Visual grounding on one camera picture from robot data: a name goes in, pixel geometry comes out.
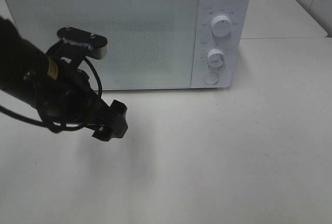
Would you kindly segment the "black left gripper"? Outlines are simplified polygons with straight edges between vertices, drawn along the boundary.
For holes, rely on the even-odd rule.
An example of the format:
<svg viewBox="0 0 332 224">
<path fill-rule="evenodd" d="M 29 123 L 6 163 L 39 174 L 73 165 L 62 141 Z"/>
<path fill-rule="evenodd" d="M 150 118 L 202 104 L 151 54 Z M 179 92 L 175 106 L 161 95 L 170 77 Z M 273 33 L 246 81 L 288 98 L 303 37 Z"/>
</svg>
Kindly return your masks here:
<svg viewBox="0 0 332 224">
<path fill-rule="evenodd" d="M 113 100 L 103 102 L 103 118 L 114 120 L 96 125 L 95 113 L 102 104 L 102 86 L 88 50 L 48 50 L 46 77 L 36 75 L 33 85 L 36 110 L 44 127 L 53 133 L 91 126 L 100 141 L 123 138 L 128 124 L 127 106 Z"/>
</svg>

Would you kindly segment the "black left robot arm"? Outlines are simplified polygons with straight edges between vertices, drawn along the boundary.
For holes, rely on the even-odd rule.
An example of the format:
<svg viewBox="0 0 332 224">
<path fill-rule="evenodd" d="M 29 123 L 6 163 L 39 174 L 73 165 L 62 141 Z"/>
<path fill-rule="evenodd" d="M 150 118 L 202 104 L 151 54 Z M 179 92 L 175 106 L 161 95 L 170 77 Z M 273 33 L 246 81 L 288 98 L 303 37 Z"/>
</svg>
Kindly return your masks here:
<svg viewBox="0 0 332 224">
<path fill-rule="evenodd" d="M 42 52 L 22 38 L 10 20 L 1 19 L 1 90 L 29 104 L 40 117 L 34 120 L 2 107 L 1 112 L 53 133 L 88 128 L 104 142 L 122 138 L 127 107 L 102 100 L 102 85 L 94 91 L 81 63 L 92 66 L 107 53 L 107 39 L 74 27 L 57 31 L 58 41 Z"/>
</svg>

